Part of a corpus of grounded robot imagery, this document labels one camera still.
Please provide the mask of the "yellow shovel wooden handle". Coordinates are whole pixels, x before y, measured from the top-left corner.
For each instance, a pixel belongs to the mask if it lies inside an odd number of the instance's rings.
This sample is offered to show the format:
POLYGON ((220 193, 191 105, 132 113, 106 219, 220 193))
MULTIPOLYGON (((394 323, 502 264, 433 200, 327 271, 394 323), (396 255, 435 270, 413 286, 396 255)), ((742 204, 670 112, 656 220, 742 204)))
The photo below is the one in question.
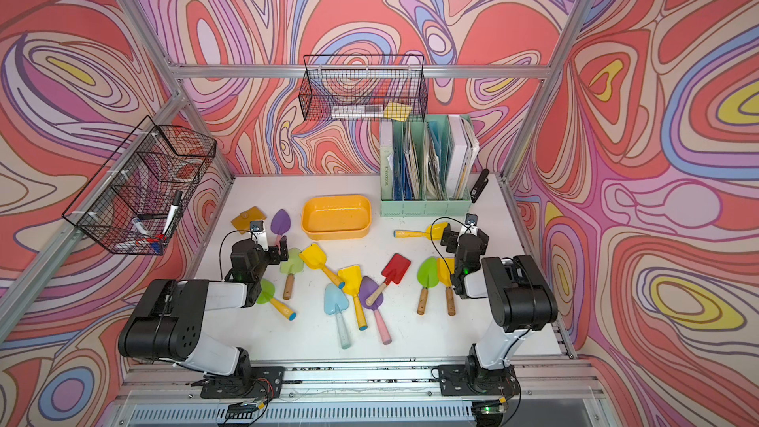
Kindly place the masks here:
POLYGON ((439 257, 437 259, 437 265, 438 265, 439 282, 445 286, 445 290, 446 290, 448 316, 455 316, 457 312, 456 312, 456 303, 455 303, 455 293, 454 293, 453 284, 452 284, 454 260, 451 258, 439 257))

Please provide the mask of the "yellow storage box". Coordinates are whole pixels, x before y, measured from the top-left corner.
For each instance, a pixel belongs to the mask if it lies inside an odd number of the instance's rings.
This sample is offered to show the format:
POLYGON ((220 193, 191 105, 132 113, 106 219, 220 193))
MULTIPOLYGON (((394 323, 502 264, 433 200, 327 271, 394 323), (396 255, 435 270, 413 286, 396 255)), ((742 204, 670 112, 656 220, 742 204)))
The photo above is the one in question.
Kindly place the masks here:
POLYGON ((362 195, 315 197, 302 212, 302 230, 316 241, 362 238, 371 224, 371 202, 362 195))

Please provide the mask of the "red shovel wooden handle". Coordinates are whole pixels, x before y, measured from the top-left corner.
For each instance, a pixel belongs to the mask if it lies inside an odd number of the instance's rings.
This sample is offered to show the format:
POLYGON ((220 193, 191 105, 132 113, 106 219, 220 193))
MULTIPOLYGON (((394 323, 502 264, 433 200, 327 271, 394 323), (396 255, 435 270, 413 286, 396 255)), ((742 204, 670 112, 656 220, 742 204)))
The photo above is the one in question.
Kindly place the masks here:
POLYGON ((379 285, 379 288, 375 289, 367 298, 367 303, 371 306, 376 300, 385 292, 385 289, 391 285, 399 285, 402 281, 405 273, 410 267, 411 261, 399 253, 393 254, 389 263, 385 265, 381 274, 385 277, 385 280, 379 285))

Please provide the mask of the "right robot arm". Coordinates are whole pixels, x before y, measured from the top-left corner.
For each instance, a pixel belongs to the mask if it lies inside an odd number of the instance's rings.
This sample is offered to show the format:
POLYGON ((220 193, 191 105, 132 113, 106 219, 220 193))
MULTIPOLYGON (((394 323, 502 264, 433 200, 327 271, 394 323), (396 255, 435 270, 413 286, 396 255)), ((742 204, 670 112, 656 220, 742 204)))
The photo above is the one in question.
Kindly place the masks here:
POLYGON ((462 300, 486 300, 491 315, 484 336, 472 344, 464 364, 437 368, 441 395, 506 399, 519 395, 512 358, 528 336, 557 321, 555 295, 533 257, 488 256, 489 236, 472 213, 458 229, 444 225, 435 239, 454 256, 443 261, 453 293, 462 300))

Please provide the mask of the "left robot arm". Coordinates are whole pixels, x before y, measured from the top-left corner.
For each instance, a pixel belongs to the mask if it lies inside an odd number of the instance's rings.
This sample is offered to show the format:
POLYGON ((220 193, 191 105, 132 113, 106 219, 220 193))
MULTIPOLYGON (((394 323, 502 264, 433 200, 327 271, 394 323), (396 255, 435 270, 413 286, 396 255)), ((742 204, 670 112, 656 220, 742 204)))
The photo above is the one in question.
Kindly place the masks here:
POLYGON ((288 260, 288 239, 279 235, 270 245, 264 223, 251 223, 250 236, 231 248, 231 268, 223 280, 152 281, 120 333, 120 354, 203 374, 193 383, 203 399, 276 399, 284 369, 255 367, 247 350, 213 338, 203 322, 213 310, 254 306, 264 295, 266 270, 288 260))

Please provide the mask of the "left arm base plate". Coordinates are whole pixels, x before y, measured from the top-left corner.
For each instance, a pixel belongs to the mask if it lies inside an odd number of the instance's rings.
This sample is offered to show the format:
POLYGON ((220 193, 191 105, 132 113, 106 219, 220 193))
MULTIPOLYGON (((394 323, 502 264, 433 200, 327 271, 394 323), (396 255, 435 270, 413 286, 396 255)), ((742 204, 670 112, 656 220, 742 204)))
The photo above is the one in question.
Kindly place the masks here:
POLYGON ((285 375, 281 366, 253 366, 238 374, 205 377, 201 383, 202 399, 276 399, 280 396, 285 375))

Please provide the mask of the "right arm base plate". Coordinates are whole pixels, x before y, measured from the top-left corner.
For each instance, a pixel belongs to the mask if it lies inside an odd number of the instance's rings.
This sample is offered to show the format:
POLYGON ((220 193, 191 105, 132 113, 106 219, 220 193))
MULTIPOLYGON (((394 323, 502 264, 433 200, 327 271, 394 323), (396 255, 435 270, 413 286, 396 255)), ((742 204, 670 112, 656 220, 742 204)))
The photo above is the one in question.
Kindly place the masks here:
POLYGON ((512 367, 485 370, 463 364, 440 365, 436 368, 443 397, 514 397, 521 387, 512 367))

